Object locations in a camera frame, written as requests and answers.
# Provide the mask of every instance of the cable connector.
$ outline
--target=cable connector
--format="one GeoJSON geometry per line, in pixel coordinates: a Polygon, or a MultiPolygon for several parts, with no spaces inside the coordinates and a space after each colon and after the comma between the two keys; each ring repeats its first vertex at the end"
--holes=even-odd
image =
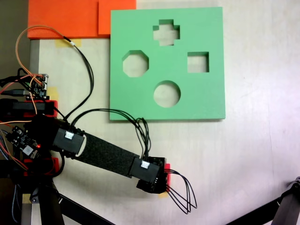
{"type": "Polygon", "coordinates": [[[74,137],[74,133],[66,131],[65,138],[72,140],[74,137]]]}
{"type": "Polygon", "coordinates": [[[142,161],[141,167],[142,167],[142,168],[145,168],[145,169],[148,169],[148,168],[149,168],[149,165],[150,165],[149,162],[142,161]]]}
{"type": "Polygon", "coordinates": [[[29,91],[22,90],[22,89],[12,89],[12,90],[5,90],[1,93],[2,95],[9,95],[14,97],[23,97],[29,94],[29,91]]]}
{"type": "Polygon", "coordinates": [[[75,43],[73,41],[71,41],[69,38],[67,38],[66,36],[64,36],[64,39],[67,40],[68,42],[70,42],[71,45],[75,46],[75,43]]]}

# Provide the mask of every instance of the black camera stand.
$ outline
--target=black camera stand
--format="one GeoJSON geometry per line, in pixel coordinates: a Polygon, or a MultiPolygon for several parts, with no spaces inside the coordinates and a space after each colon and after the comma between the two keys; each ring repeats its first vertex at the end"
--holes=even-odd
{"type": "Polygon", "coordinates": [[[228,223],[227,225],[296,225],[300,213],[300,177],[297,177],[281,197],[228,223]]]}

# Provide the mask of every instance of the white connector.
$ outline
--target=white connector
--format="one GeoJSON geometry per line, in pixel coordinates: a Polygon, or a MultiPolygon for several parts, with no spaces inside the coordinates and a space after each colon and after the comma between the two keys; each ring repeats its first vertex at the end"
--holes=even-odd
{"type": "Polygon", "coordinates": [[[145,169],[148,169],[148,168],[149,168],[149,165],[150,165],[149,162],[142,161],[141,167],[142,167],[142,168],[145,168],[145,169]]]}
{"type": "Polygon", "coordinates": [[[65,138],[72,140],[73,137],[74,137],[73,133],[66,131],[65,138]]]}

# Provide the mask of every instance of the orange wire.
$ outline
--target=orange wire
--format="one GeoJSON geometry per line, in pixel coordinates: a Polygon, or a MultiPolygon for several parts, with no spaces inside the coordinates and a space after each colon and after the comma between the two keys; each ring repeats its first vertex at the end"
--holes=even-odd
{"type": "Polygon", "coordinates": [[[6,151],[2,143],[0,143],[0,146],[5,151],[6,154],[8,154],[15,162],[17,162],[17,164],[21,164],[24,168],[26,168],[26,170],[28,170],[28,167],[24,163],[22,163],[20,160],[13,157],[8,150],[6,151]]]}
{"type": "Polygon", "coordinates": [[[12,128],[13,126],[9,125],[9,124],[4,124],[5,126],[8,126],[10,128],[12,128]]]}
{"type": "MultiPolygon", "coordinates": [[[[32,78],[31,81],[30,81],[30,84],[29,84],[30,88],[31,88],[31,84],[32,84],[32,81],[34,80],[34,78],[36,78],[35,75],[33,76],[33,78],[32,78]]],[[[36,104],[34,103],[32,93],[29,92],[29,94],[30,94],[30,97],[31,97],[31,100],[32,100],[32,103],[33,103],[33,106],[34,106],[34,110],[36,111],[36,114],[38,114],[37,107],[36,107],[36,104]]]]}
{"type": "MultiPolygon", "coordinates": [[[[27,32],[28,30],[32,29],[32,28],[46,28],[46,29],[51,29],[53,31],[55,31],[56,33],[58,33],[59,35],[61,35],[62,37],[64,37],[64,35],[62,33],[60,33],[58,30],[52,28],[52,27],[49,27],[49,26],[45,26],[45,25],[34,25],[34,26],[30,26],[28,28],[26,28],[25,30],[22,31],[22,33],[19,35],[18,39],[17,39],[17,42],[15,44],[15,55],[17,57],[17,60],[18,60],[18,63],[20,64],[20,66],[29,74],[29,75],[32,75],[32,73],[21,63],[21,60],[20,60],[20,57],[19,57],[19,52],[18,52],[18,47],[19,47],[19,42],[20,42],[20,39],[21,37],[24,35],[25,32],[27,32]]],[[[34,80],[38,83],[38,84],[41,84],[41,82],[34,78],[34,80]]]]}
{"type": "MultiPolygon", "coordinates": [[[[26,75],[26,76],[22,76],[20,79],[24,79],[26,77],[29,77],[30,75],[26,75]]],[[[9,83],[8,85],[6,85],[1,91],[0,94],[2,94],[2,92],[4,92],[10,85],[14,84],[15,82],[17,82],[18,80],[15,80],[14,82],[9,83]]]]}
{"type": "Polygon", "coordinates": [[[7,123],[28,123],[28,122],[31,122],[31,120],[29,120],[29,121],[9,121],[9,122],[2,122],[0,124],[7,124],[7,123]]]}

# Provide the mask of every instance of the circular hole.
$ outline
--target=circular hole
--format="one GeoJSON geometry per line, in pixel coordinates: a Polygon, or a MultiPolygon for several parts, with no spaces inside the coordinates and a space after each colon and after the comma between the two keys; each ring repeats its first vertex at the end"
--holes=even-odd
{"type": "Polygon", "coordinates": [[[154,91],[154,100],[161,107],[170,108],[179,102],[180,88],[172,81],[160,82],[154,91]]]}

